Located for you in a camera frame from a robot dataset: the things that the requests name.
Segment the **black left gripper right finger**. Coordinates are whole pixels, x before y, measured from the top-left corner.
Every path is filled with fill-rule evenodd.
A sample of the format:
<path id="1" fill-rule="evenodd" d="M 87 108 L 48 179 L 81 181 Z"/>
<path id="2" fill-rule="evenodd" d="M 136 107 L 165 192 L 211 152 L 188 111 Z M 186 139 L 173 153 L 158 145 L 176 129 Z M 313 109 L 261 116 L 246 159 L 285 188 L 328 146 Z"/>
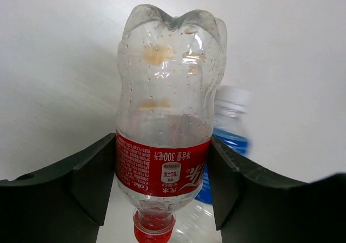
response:
<path id="1" fill-rule="evenodd" d="M 345 174 L 306 183 L 212 137 L 208 172 L 223 242 L 345 242 Z"/>

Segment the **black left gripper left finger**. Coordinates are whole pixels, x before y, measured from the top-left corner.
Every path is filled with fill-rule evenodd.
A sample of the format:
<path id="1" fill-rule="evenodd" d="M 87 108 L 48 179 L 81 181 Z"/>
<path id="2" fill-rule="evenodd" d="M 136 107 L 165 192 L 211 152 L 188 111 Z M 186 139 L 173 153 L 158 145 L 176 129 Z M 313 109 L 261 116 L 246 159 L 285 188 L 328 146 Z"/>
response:
<path id="1" fill-rule="evenodd" d="M 1 181 L 1 242 L 96 242 L 115 171 L 115 135 Z"/>

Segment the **red label coke bottle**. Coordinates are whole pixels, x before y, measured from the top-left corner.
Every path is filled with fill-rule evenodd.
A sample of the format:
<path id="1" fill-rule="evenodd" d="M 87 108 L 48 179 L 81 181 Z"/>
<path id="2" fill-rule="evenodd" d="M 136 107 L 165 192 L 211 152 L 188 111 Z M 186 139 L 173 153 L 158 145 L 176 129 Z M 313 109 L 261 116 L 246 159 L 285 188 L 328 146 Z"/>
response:
<path id="1" fill-rule="evenodd" d="M 168 242 L 176 211 L 202 188 L 226 61 L 226 25 L 208 11 L 173 17 L 141 4 L 128 17 L 117 54 L 116 178 L 135 207 L 138 242 Z"/>

